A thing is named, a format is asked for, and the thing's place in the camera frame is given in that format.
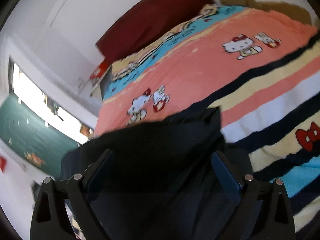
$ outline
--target turquoise stripe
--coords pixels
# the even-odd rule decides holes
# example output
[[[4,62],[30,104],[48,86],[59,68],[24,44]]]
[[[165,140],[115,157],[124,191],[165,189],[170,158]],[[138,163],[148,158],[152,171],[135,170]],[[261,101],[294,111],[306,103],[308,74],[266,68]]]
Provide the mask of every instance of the turquoise stripe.
[[[291,198],[319,175],[320,157],[313,157],[308,163],[295,166],[287,174],[280,177],[280,179],[284,182],[288,196]]]
[[[148,67],[152,66],[168,51],[188,37],[205,30],[213,24],[230,17],[235,13],[239,13],[244,9],[245,8],[241,6],[223,6],[218,8],[218,13],[216,15],[192,22],[186,30],[183,30],[172,39],[164,42],[157,51],[151,54],[147,60],[145,60],[137,69],[133,70],[128,76],[115,82],[111,82],[103,99],[108,99],[109,97],[123,90],[130,82],[135,81]]]

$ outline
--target hello kitty character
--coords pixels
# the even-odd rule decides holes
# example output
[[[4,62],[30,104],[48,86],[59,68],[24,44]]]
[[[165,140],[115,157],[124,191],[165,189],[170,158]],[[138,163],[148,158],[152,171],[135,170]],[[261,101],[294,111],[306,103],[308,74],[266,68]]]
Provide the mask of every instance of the hello kitty character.
[[[273,39],[266,35],[265,33],[258,33],[257,35],[254,35],[254,37],[262,41],[264,44],[266,44],[269,48],[275,49],[280,46],[281,40],[280,39]]]
[[[251,55],[259,54],[263,51],[260,46],[253,46],[254,41],[243,34],[234,37],[232,41],[224,43],[222,46],[226,52],[239,52],[237,59],[244,59]]]
[[[153,94],[153,110],[158,113],[162,109],[166,103],[169,102],[170,96],[165,94],[165,86],[162,85],[159,87],[156,92]]]
[[[128,110],[127,114],[131,115],[130,120],[126,123],[126,126],[137,124],[143,120],[147,115],[147,110],[143,109],[143,106],[151,98],[151,89],[148,88],[140,97],[135,98],[132,101],[132,106]]]

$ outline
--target window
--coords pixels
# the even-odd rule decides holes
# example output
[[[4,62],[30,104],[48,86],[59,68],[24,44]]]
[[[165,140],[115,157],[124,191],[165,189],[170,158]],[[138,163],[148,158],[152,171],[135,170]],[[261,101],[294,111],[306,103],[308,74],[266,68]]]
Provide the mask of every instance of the window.
[[[64,110],[57,102],[43,93],[14,62],[10,62],[9,85],[13,93],[33,112],[79,144],[88,141],[93,130]]]

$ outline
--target pink stripe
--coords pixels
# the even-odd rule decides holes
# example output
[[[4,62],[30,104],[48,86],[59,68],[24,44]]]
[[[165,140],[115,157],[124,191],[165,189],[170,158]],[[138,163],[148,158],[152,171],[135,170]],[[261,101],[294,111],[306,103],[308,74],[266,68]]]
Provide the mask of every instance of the pink stripe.
[[[282,79],[271,87],[261,89],[254,93],[251,97],[245,99],[231,109],[222,113],[222,127],[227,126],[244,115],[256,110],[259,106],[283,95],[296,87],[301,81],[319,71],[320,57],[317,57],[304,68],[292,74],[291,76]]]

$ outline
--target metal pin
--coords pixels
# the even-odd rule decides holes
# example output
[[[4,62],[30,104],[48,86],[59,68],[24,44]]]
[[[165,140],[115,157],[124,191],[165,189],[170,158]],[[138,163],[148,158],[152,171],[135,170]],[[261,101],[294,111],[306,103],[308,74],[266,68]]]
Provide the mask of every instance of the metal pin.
[[[82,178],[82,174],[77,173],[76,175],[73,176],[73,178],[74,178],[75,180],[79,180],[79,179]]]
[[[45,184],[48,184],[50,181],[51,181],[51,178],[50,178],[50,177],[47,177],[47,178],[45,178],[45,179],[43,180],[43,182],[44,182]]]
[[[253,176],[250,175],[250,174],[245,175],[244,178],[245,178],[247,181],[252,181],[252,180],[253,180]]]
[[[276,179],[276,184],[281,186],[283,184],[283,181],[281,179]]]

